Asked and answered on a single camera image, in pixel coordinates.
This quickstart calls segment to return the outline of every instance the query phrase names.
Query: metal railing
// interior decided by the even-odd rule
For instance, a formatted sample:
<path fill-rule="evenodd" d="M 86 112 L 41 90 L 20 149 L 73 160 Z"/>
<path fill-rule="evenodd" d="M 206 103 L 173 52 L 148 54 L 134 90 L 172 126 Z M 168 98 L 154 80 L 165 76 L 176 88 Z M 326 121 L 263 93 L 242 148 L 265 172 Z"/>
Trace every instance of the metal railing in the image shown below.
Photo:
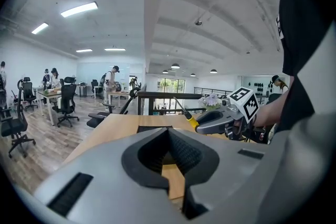
<path fill-rule="evenodd" d="M 232 91 L 194 87 L 194 93 L 201 94 L 201 95 L 206 95 L 206 94 L 211 94 L 211 93 L 214 93 L 216 95 L 228 95 L 232 93 Z"/>
<path fill-rule="evenodd" d="M 163 110 L 157 110 L 154 109 L 154 101 L 155 99 L 169 99 L 169 104 L 171 103 L 171 100 L 176 97 L 177 99 L 180 100 L 198 100 L 199 98 L 202 97 L 201 94 L 195 94 L 195 93 L 170 93 L 170 92 L 146 92 L 146 91 L 139 91 L 137 93 L 138 95 L 138 115 L 143 115 L 143 108 L 139 109 L 141 107 L 141 104 L 144 102 L 145 99 L 149 100 L 149 106 L 148 106 L 148 115 L 153 115 L 154 112 L 163 112 Z M 197 111 L 197 110 L 203 110 L 203 108 L 194 108 L 191 109 L 192 111 Z M 181 111 L 180 108 L 176 108 L 175 104 L 175 109 L 169 109 L 166 112 L 178 112 Z"/>

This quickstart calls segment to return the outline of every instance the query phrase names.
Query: wooden floor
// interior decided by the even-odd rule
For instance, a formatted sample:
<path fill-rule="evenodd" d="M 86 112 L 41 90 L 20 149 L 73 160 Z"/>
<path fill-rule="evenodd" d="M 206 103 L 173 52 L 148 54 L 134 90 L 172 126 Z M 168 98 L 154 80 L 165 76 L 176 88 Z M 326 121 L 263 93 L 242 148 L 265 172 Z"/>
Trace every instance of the wooden floor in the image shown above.
<path fill-rule="evenodd" d="M 27 157 L 23 158 L 19 147 L 12 151 L 12 159 L 8 157 L 11 147 L 11 137 L 0 137 L 0 161 L 4 164 L 10 179 L 33 193 L 38 185 L 57 170 L 68 155 L 92 132 L 92 128 L 86 125 L 90 119 L 89 113 L 104 111 L 101 99 L 92 97 L 75 97 L 76 112 L 75 116 L 80 121 L 72 119 L 73 127 L 70 128 L 67 122 L 61 123 L 61 127 L 52 126 L 49 120 L 47 106 L 43 105 L 44 116 L 41 116 L 39 108 L 28 108 L 25 117 L 28 122 L 28 129 L 25 132 L 28 138 L 34 138 L 36 145 L 32 142 L 23 144 Z M 119 113 L 121 108 L 117 108 L 118 100 L 113 99 L 112 104 L 116 109 L 113 113 Z M 128 108 L 129 114 L 136 114 L 137 100 L 133 100 Z M 53 111 L 53 119 L 56 123 L 57 114 Z"/>

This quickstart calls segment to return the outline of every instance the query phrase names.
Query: screwdriver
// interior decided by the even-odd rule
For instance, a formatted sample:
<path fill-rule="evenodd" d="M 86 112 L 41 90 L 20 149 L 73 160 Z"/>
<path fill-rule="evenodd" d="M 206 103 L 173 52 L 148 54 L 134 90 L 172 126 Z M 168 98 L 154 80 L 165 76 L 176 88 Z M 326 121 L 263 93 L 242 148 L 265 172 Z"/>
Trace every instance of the screwdriver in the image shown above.
<path fill-rule="evenodd" d="M 178 102 L 178 100 L 176 99 L 176 97 L 174 97 L 175 101 L 178 103 L 178 105 L 181 107 L 185 117 L 187 118 L 187 120 L 189 121 L 190 125 L 195 129 L 197 126 L 199 126 L 199 123 L 194 119 L 194 117 L 188 112 L 186 111 L 181 104 Z"/>

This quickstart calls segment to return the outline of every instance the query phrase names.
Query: black cap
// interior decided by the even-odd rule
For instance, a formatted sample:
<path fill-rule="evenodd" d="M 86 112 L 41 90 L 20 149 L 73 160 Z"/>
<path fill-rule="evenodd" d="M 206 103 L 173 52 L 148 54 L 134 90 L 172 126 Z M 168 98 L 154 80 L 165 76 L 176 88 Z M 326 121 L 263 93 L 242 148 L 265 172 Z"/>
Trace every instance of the black cap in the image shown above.
<path fill-rule="evenodd" d="M 114 68 L 118 73 L 120 73 L 120 72 L 119 72 L 119 67 L 118 67 L 118 66 L 114 66 L 113 68 Z"/>
<path fill-rule="evenodd" d="M 272 83 L 274 83 L 278 78 L 279 78 L 278 75 L 273 76 L 273 77 L 272 77 Z"/>

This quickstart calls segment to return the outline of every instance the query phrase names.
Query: flower bouquet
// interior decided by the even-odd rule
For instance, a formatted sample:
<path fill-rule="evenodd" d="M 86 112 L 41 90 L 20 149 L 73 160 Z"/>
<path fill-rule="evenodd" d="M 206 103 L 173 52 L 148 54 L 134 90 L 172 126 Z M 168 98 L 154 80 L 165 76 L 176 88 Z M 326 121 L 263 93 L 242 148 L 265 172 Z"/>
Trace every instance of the flower bouquet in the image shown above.
<path fill-rule="evenodd" d="M 209 110 L 219 109 L 222 106 L 221 99 L 218 98 L 218 96 L 214 93 L 210 94 L 207 97 L 201 97 L 198 100 L 201 107 Z"/>

